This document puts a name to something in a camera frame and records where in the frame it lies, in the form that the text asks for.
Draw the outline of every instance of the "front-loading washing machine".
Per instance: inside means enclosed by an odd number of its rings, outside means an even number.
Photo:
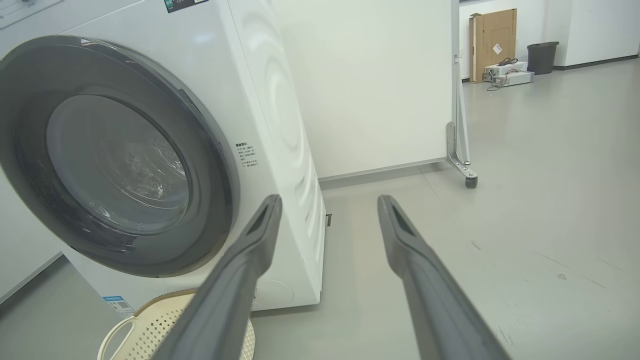
[[[319,302],[326,210],[268,0],[12,1],[0,163],[101,297],[198,287],[278,193],[253,309]]]

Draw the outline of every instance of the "black baseboard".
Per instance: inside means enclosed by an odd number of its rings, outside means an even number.
[[[630,55],[630,56],[623,56],[621,58],[600,60],[600,61],[592,61],[590,63],[576,64],[576,65],[570,65],[570,66],[554,66],[554,70],[560,70],[560,71],[573,70],[573,69],[579,69],[581,67],[601,65],[601,64],[606,64],[606,63],[614,63],[616,61],[631,60],[631,59],[637,59],[637,58],[638,58],[638,54],[635,54],[635,55]]]

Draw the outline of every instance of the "blue and white sticker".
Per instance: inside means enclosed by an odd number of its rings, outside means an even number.
[[[128,318],[135,314],[136,311],[131,307],[121,296],[104,296],[104,301],[108,302],[113,309],[122,316],[122,318]]]

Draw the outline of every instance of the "laundry basket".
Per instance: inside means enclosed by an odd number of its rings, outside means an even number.
[[[128,323],[127,333],[111,360],[147,360],[151,358],[160,342],[169,333],[182,312],[187,308],[197,289],[176,291],[147,302],[132,316],[113,327],[102,341],[98,350],[98,360],[104,360],[104,353],[112,337]],[[255,334],[251,321],[246,328],[240,360],[253,359]]]

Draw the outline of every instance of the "caster wheel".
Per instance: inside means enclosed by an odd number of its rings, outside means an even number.
[[[465,179],[465,186],[470,189],[475,189],[478,185],[478,178],[476,177],[468,177]]]

